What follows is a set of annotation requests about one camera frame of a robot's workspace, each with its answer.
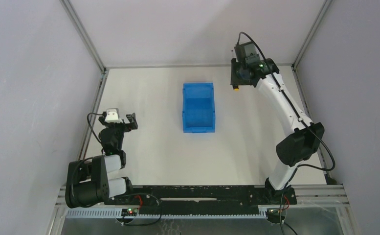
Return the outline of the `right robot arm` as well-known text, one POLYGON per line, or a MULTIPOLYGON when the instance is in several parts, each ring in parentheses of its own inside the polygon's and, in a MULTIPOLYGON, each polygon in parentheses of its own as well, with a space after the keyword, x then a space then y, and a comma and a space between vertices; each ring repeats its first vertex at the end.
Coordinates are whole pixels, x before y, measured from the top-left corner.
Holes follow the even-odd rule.
POLYGON ((273 105, 282 125, 285 138, 275 148, 279 160, 265 181, 267 197, 274 199, 288 189, 298 167, 318 150, 325 129, 293 100, 272 59, 251 58, 251 63, 231 59, 230 84, 235 90, 240 86, 257 88, 273 105))

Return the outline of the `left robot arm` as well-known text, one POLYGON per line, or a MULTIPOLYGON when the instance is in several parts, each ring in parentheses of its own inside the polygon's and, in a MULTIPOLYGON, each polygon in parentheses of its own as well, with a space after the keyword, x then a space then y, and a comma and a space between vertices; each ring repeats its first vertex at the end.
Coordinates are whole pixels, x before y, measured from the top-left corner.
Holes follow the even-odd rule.
POLYGON ((100 156, 70 162, 68 165, 65 201, 69 208, 87 208, 133 191, 128 177, 109 179, 108 174, 124 169, 126 153, 122 149, 125 133, 138 128, 135 113, 127 114, 128 122, 113 111, 99 114, 104 128, 94 134, 101 144, 100 156))

